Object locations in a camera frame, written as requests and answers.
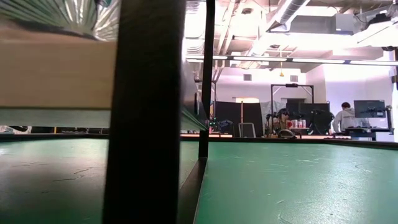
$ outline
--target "ceiling light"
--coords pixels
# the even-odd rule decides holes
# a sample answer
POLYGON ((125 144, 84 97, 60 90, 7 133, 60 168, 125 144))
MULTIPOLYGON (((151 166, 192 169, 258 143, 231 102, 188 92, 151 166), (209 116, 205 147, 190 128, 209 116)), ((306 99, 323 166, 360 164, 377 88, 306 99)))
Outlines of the ceiling light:
POLYGON ((344 63, 345 60, 317 59, 317 58, 293 58, 293 62, 307 62, 307 63, 344 63))
POLYGON ((352 65, 389 65, 398 66, 398 62, 383 62, 383 61, 369 61, 369 60, 352 60, 349 62, 352 65))
POLYGON ((193 63, 203 63, 203 60, 200 59, 187 59, 188 62, 193 62, 193 63))
POLYGON ((203 55, 187 55, 188 59, 204 59, 203 55))
POLYGON ((228 58, 227 56, 220 56, 220 55, 213 56, 214 60, 226 60, 227 58, 228 58))
POLYGON ((259 62, 285 62, 287 58, 278 57, 234 57, 234 60, 259 61, 259 62))
MULTIPOLYGON (((204 55, 187 55, 187 59, 200 59, 203 60, 205 58, 204 55)), ((214 55, 213 60, 226 60, 228 56, 214 55)))

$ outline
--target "black curtain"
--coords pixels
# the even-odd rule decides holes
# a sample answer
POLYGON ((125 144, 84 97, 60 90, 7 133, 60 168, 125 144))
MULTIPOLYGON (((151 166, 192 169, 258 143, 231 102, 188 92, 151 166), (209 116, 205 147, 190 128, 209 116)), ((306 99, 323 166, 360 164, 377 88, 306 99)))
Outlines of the black curtain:
POLYGON ((230 128, 230 133, 234 137, 239 137, 238 124, 241 122, 241 104, 230 102, 216 102, 216 118, 217 121, 230 120, 234 124, 230 128))
MULTIPOLYGON (((226 119, 232 121, 233 136, 239 137, 239 126, 241 122, 241 104, 230 102, 216 102, 216 118, 217 121, 224 121, 226 119)), ((261 106, 259 103, 244 103, 243 104, 243 122, 253 123, 256 137, 262 136, 262 116, 261 106)))
POLYGON ((243 104, 243 122, 253 123, 256 137, 262 136, 262 116, 261 106, 259 103, 244 103, 243 104))

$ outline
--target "black equipment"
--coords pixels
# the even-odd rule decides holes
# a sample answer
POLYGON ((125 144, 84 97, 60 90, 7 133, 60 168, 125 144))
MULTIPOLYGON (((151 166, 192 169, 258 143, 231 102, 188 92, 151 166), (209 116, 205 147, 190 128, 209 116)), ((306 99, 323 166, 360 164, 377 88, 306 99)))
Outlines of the black equipment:
POLYGON ((286 138, 286 139, 297 139, 296 134, 291 130, 283 129, 278 132, 278 138, 286 138))
POLYGON ((384 100, 355 100, 356 118, 385 118, 386 105, 384 100))
POLYGON ((220 133, 228 133, 228 134, 233 134, 234 133, 234 126, 233 122, 226 119, 224 121, 220 121, 218 123, 218 128, 220 129, 220 133))
POLYGON ((298 87, 301 87, 301 88, 303 88, 303 90, 305 90, 311 96, 312 103, 314 102, 313 85, 299 85, 299 84, 296 84, 296 83, 285 84, 285 85, 271 84, 271 104, 272 104, 272 106, 271 106, 271 114, 274 113, 274 105, 273 105, 274 104, 274 94, 282 87, 286 87, 286 88, 298 88, 298 87), (305 87, 310 87, 311 88, 311 92, 309 92, 305 87))
POLYGON ((286 108, 290 112, 289 119, 306 121, 309 134, 328 134, 330 123, 335 118, 328 103, 288 103, 286 108))

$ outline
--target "exposed ductwork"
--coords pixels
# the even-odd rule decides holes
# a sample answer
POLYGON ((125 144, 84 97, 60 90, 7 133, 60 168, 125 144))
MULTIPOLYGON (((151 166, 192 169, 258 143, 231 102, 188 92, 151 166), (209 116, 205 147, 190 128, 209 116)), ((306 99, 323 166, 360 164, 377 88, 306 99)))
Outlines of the exposed ductwork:
POLYGON ((187 1, 185 14, 185 45, 187 54, 203 54, 206 5, 200 1, 187 1))
POLYGON ((1 0, 0 16, 27 30, 114 41, 120 5, 120 0, 1 0))
MULTIPOLYGON (((267 24, 264 29, 269 32, 280 26, 286 26, 296 17, 299 9, 304 7, 310 2, 310 0, 281 0, 278 4, 278 8, 267 14, 267 24)), ((246 54, 247 56, 261 56, 268 48, 267 36, 263 33, 259 40, 255 41, 251 49, 246 54)), ((239 67, 246 68, 248 64, 242 63, 239 67)))
POLYGON ((309 2, 310 0, 281 0, 278 8, 267 15, 267 18, 271 17, 271 19, 268 20, 265 30, 270 31, 292 22, 299 9, 306 6, 309 2))

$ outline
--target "metal frame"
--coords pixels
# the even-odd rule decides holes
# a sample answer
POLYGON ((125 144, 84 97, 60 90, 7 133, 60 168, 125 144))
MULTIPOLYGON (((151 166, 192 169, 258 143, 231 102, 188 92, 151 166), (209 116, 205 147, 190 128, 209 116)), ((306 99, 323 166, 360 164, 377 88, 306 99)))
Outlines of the metal frame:
POLYGON ((185 1, 123 0, 120 14, 103 223, 176 223, 185 1))
MULTIPOLYGON (((313 85, 299 85, 299 84, 271 84, 271 114, 274 115, 274 94, 278 92, 278 90, 280 90, 280 88, 282 87, 286 87, 286 88, 298 88, 298 87, 302 87, 309 95, 311 95, 312 97, 312 103, 314 103, 314 92, 313 92, 313 85), (279 86, 279 88, 274 92, 274 86, 279 86), (307 89, 305 89, 304 87, 310 87, 311 88, 311 93, 308 92, 307 89)), ((274 128, 274 124, 271 121, 271 131, 274 128)))
MULTIPOLYGON (((394 50, 394 60, 398 61, 398 49, 394 50)), ((398 90, 398 66, 396 66, 396 74, 391 78, 391 81, 396 84, 396 88, 398 90)))
MULTIPOLYGON (((195 137, 182 138, 183 141, 198 141, 195 137)), ((210 142, 257 142, 284 144, 332 144, 339 146, 367 147, 372 149, 388 149, 398 151, 396 142, 354 141, 345 139, 278 139, 278 138, 210 138, 210 142)))
POLYGON ((242 135, 243 135, 242 131, 243 131, 243 126, 244 126, 245 124, 251 124, 252 130, 253 130, 253 136, 254 136, 254 138, 256 138, 256 130, 254 130, 254 124, 253 124, 253 123, 239 123, 239 124, 238 124, 238 128, 239 128, 239 137, 244 138, 244 136, 242 136, 242 135))
MULTIPOLYGON (((214 46, 214 24, 216 14, 216 1, 206 1, 206 31, 205 31, 205 56, 203 59, 203 77, 201 84, 201 101, 210 119, 211 101, 211 79, 213 76, 213 46, 214 46)), ((209 130, 200 131, 199 158, 208 157, 209 130)))
MULTIPOLYGON (((187 55, 187 59, 202 59, 202 58, 203 55, 187 55)), ((315 64, 333 64, 333 65, 398 66, 398 62, 396 61, 327 59, 327 58, 252 57, 252 56, 214 55, 213 60, 239 60, 245 62, 315 63, 315 64)))

